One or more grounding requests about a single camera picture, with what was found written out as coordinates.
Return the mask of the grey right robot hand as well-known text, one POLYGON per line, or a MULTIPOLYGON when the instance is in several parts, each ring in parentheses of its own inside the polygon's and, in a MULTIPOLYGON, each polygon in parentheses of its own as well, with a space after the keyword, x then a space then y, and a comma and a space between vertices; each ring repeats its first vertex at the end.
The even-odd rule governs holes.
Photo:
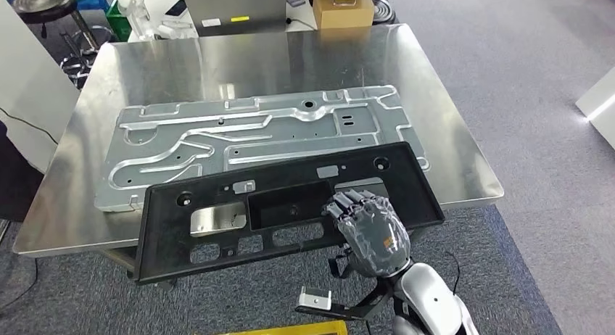
POLYGON ((409 234, 387 197, 338 191, 323 211, 350 248, 349 262, 362 276, 389 278, 411 265, 409 234))

